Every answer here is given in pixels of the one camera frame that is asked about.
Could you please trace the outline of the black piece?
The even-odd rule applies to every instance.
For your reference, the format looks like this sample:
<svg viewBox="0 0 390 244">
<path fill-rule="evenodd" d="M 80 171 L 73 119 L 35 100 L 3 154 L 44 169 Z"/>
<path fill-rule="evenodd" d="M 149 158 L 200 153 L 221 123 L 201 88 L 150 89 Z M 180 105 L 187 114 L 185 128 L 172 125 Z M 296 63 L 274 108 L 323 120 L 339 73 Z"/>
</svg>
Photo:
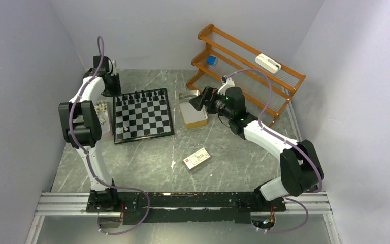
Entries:
<svg viewBox="0 0 390 244">
<path fill-rule="evenodd" d="M 135 102 L 135 95 L 130 95 L 128 102 L 129 102 L 129 104 L 134 104 L 134 102 Z"/>
</svg>

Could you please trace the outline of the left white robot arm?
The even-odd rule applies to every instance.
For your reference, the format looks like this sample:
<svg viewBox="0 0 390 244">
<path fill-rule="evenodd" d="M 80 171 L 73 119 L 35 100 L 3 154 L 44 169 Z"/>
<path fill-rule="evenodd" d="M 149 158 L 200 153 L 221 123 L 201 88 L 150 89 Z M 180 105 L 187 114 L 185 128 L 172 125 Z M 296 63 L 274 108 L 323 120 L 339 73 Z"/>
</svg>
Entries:
<svg viewBox="0 0 390 244">
<path fill-rule="evenodd" d="M 119 207 L 120 197 L 101 152 L 102 127 L 94 105 L 100 96 L 111 97 L 120 93 L 115 61 L 97 55 L 93 57 L 93 67 L 84 74 L 77 93 L 58 106 L 63 137 L 81 156 L 88 173 L 88 204 L 107 211 Z"/>
</svg>

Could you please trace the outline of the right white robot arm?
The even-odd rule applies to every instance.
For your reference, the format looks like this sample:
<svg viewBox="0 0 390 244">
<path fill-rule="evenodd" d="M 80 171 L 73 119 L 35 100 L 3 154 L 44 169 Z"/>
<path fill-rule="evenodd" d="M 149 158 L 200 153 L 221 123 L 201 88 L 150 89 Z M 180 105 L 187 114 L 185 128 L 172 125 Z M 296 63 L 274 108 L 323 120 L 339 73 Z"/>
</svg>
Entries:
<svg viewBox="0 0 390 244">
<path fill-rule="evenodd" d="M 259 193 L 253 200 L 257 209 L 267 210 L 279 197 L 297 197 L 314 186 L 321 187 L 324 173 L 313 143 L 290 139 L 263 124 L 259 117 L 247 111 L 240 88 L 220 91 L 208 86 L 200 95 L 189 99 L 189 103 L 197 111 L 206 109 L 208 114 L 225 117 L 234 134 L 279 160 L 280 176 L 257 188 Z"/>
</svg>

